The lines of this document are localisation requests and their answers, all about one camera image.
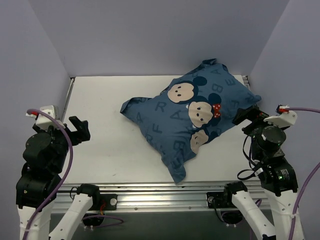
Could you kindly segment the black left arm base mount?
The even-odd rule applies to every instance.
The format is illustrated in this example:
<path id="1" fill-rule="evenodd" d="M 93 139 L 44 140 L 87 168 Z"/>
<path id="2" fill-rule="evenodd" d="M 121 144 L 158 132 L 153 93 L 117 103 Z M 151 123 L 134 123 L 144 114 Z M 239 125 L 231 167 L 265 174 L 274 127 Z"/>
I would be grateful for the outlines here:
<path id="1" fill-rule="evenodd" d="M 115 211 L 118 204 L 118 195 L 114 193 L 101 194 L 99 210 L 100 211 Z"/>

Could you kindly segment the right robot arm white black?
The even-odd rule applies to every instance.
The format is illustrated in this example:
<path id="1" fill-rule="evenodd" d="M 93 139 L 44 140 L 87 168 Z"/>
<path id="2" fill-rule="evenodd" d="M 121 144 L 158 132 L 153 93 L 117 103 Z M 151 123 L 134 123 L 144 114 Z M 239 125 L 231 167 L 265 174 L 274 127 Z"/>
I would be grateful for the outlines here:
<path id="1" fill-rule="evenodd" d="M 268 199 L 273 221 L 262 213 L 242 180 L 226 184 L 222 200 L 241 212 L 258 240 L 303 240 L 297 176 L 281 149 L 287 138 L 285 130 L 296 123 L 298 116 L 283 105 L 276 112 L 276 116 L 270 116 L 256 105 L 239 108 L 232 121 L 234 125 L 251 122 L 242 129 L 251 140 L 248 160 L 253 165 L 252 177 L 259 178 Z"/>

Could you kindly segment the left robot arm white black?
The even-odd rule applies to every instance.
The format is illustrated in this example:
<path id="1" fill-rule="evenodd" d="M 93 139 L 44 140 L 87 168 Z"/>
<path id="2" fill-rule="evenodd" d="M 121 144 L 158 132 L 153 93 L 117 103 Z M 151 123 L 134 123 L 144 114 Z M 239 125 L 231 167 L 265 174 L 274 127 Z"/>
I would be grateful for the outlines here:
<path id="1" fill-rule="evenodd" d="M 99 187 L 83 183 L 76 191 L 71 206 L 54 230 L 50 230 L 51 213 L 58 189 L 65 178 L 63 170 L 66 157 L 73 160 L 73 147 L 91 138 L 89 123 L 71 116 L 76 128 L 70 131 L 50 117 L 48 127 L 34 124 L 35 134 L 25 144 L 22 154 L 25 164 L 16 184 L 16 205 L 20 220 L 22 240 L 70 240 L 86 212 L 100 206 Z"/>

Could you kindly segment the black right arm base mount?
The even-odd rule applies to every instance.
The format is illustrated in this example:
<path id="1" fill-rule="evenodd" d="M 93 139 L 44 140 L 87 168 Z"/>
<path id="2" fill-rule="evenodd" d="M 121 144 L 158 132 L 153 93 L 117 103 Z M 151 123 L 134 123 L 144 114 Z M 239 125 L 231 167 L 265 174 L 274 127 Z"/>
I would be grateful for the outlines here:
<path id="1" fill-rule="evenodd" d="M 228 195 L 222 191 L 207 192 L 206 200 L 209 209 L 230 209 L 235 207 Z"/>

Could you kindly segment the blue cartoon print pillowcase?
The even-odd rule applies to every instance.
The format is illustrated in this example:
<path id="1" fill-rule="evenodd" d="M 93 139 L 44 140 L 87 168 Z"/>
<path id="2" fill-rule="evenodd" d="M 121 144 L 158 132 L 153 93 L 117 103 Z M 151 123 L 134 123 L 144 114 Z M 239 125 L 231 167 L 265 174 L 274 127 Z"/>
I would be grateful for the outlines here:
<path id="1" fill-rule="evenodd" d="M 153 98 L 127 100 L 120 113 L 138 125 L 178 184 L 187 175 L 185 162 L 202 145 L 231 129 L 238 109 L 254 106 L 261 99 L 212 58 L 173 79 Z"/>

